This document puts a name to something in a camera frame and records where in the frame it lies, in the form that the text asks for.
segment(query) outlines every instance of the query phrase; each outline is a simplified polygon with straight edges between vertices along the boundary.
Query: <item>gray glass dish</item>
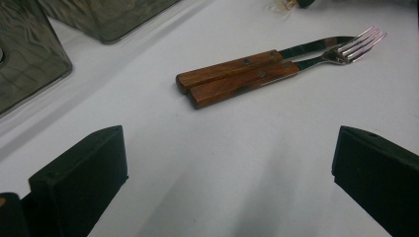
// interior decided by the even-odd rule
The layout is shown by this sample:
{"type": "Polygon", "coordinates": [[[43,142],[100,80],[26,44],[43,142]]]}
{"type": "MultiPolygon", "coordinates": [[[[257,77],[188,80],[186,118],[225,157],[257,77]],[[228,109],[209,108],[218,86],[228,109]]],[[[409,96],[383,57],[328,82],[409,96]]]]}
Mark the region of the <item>gray glass dish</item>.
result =
{"type": "Polygon", "coordinates": [[[71,72],[71,62],[35,0],[0,1],[0,115],[71,72]]]}
{"type": "Polygon", "coordinates": [[[40,0],[46,13],[102,43],[114,43],[181,0],[40,0]]]}

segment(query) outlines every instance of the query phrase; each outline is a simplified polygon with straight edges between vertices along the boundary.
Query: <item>white tablecloth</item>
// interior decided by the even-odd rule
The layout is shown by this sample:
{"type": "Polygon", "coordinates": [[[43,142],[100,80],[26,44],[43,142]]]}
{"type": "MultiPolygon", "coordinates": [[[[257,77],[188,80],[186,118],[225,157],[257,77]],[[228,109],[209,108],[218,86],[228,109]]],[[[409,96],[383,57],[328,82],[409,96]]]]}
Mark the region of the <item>white tablecloth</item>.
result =
{"type": "Polygon", "coordinates": [[[103,45],[51,23],[73,72],[0,120],[0,193],[89,133],[121,124],[129,179],[94,237],[387,236],[331,175],[341,125],[419,154],[417,1],[184,0],[103,45]],[[388,36],[361,61],[322,65],[194,110],[181,72],[369,26],[388,36]]]}

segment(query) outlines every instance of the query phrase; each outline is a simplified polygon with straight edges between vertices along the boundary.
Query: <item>knife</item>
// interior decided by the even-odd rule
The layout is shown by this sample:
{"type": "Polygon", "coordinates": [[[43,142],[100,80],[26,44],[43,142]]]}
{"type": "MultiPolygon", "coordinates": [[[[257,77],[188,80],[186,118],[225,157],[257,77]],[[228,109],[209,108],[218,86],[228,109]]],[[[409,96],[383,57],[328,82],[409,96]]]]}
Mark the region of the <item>knife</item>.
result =
{"type": "Polygon", "coordinates": [[[319,39],[280,51],[270,50],[261,52],[217,65],[181,73],[176,76],[176,84],[182,94],[187,94],[193,87],[250,71],[270,63],[288,61],[295,57],[315,53],[349,41],[352,38],[353,37],[333,37],[319,39]]]}

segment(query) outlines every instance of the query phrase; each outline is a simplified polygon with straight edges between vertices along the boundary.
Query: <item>fork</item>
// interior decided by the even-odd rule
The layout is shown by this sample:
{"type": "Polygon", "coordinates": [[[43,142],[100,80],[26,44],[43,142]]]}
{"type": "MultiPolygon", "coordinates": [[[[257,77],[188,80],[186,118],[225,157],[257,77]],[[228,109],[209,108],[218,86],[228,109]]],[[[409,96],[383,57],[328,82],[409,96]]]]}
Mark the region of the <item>fork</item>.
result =
{"type": "Polygon", "coordinates": [[[298,62],[277,62],[242,74],[191,88],[188,97],[196,109],[229,99],[248,91],[287,79],[313,66],[328,62],[347,65],[360,60],[387,33],[370,27],[352,40],[325,51],[322,55],[298,62]]]}

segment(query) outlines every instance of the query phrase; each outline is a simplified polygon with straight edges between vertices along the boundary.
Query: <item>fork tines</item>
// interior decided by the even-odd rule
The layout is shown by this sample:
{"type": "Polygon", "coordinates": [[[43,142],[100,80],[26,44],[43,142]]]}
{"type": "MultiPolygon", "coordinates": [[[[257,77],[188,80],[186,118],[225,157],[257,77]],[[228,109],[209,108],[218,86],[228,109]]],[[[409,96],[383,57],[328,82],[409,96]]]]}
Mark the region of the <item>fork tines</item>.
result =
{"type": "Polygon", "coordinates": [[[357,37],[337,48],[347,59],[355,62],[369,52],[387,33],[379,31],[378,28],[370,27],[357,37]]]}

